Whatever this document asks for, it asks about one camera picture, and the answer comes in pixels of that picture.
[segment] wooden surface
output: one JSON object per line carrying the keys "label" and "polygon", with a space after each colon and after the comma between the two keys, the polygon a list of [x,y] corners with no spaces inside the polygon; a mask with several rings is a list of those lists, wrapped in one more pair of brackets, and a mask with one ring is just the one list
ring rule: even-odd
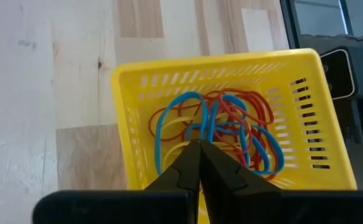
{"label": "wooden surface", "polygon": [[287,49],[278,2],[0,0],[0,223],[58,189],[126,188],[116,65]]}

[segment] wooden table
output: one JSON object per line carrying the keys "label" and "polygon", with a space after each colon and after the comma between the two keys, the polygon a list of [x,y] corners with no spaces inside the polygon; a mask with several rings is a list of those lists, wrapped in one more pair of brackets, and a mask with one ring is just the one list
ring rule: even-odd
{"label": "wooden table", "polygon": [[126,188],[118,64],[287,48],[278,0],[0,0],[0,223],[59,189]]}

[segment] plastic basket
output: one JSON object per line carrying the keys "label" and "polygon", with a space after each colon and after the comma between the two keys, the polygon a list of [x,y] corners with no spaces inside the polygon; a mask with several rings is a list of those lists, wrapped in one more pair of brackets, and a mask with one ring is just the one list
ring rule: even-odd
{"label": "plastic basket", "polygon": [[[226,87],[258,91],[273,108],[275,122],[269,130],[281,144],[286,162],[273,184],[282,189],[356,189],[314,50],[132,63],[119,66],[111,84],[130,189],[143,189],[158,177],[154,138],[148,132],[150,116],[186,91],[204,94]],[[179,130],[166,132],[171,135]],[[163,151],[172,145],[162,144]]]}

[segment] yellow basket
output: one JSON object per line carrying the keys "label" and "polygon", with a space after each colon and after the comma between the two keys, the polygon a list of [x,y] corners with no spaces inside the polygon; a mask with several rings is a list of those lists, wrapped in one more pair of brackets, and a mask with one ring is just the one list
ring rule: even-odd
{"label": "yellow basket", "polygon": [[[227,87],[255,90],[273,108],[269,130],[285,155],[285,168],[273,184],[356,189],[321,61],[311,49],[132,63],[119,66],[111,84],[130,189],[143,189],[158,177],[148,132],[151,115],[186,91],[205,94]],[[176,116],[169,113],[166,119]],[[162,150],[172,145],[164,143]],[[207,222],[203,200],[200,208],[199,220]]]}

